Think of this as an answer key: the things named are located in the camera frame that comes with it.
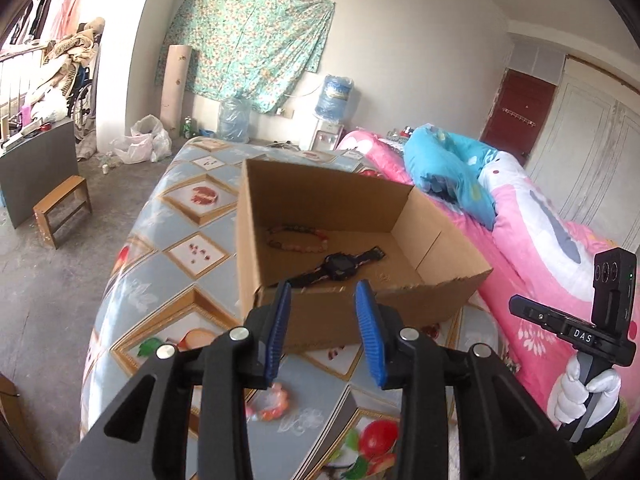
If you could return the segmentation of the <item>white gloved hand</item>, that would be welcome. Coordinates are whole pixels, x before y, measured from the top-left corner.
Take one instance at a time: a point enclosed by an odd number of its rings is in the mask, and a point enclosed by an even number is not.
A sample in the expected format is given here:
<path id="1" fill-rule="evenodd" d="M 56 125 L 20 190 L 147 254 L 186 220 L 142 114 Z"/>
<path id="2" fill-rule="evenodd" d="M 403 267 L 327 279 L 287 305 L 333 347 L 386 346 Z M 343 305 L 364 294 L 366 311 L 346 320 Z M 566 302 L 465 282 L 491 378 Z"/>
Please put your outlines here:
<path id="1" fill-rule="evenodd" d="M 582 352 L 572 356 L 561 374 L 554 383 L 547 404 L 547 415 L 555 426 L 571 424 L 581 419 L 587 411 L 586 402 L 590 394 L 600 394 L 599 401 L 586 423 L 587 428 L 602 422 L 614 411 L 620 400 L 620 374 L 610 368 L 600 375 L 592 378 L 588 384 L 580 380 L 579 358 Z"/>

